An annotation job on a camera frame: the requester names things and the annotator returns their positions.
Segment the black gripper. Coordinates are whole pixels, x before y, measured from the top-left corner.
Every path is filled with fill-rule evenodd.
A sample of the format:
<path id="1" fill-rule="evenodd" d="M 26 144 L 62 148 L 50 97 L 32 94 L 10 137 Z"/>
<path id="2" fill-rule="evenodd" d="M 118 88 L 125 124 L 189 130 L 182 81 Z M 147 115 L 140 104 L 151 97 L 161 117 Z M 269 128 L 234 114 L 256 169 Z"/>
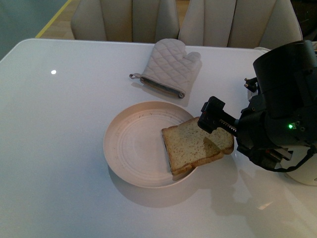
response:
<path id="1" fill-rule="evenodd" d="M 237 134 L 237 150 L 255 165 L 268 171 L 294 171 L 317 153 L 316 104 L 273 119 L 269 116 L 264 97 L 257 95 L 241 111 L 239 120 L 226 113 L 224 106 L 225 102 L 211 96 L 201 109 L 198 126 L 209 134 L 219 127 L 230 134 Z M 297 165 L 277 167 L 283 159 L 291 159 L 289 148 L 299 146 L 309 149 Z"/>

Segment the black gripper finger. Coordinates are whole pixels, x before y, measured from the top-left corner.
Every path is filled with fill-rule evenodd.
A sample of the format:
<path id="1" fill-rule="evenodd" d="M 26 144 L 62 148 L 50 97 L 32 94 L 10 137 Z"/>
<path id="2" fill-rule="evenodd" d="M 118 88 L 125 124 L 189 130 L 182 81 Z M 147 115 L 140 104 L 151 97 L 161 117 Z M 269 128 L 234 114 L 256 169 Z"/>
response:
<path id="1" fill-rule="evenodd" d="M 166 143 L 165 143 L 164 135 L 162 135 L 162 141 L 163 141 L 164 149 L 165 149 L 165 153 L 166 153 L 166 160 L 167 160 L 167 164 L 168 164 L 168 169 L 169 169 L 169 171 L 171 173 L 172 171 L 171 171 L 170 158 L 169 158 L 169 153 L 168 153 L 167 146 L 166 146 Z"/>

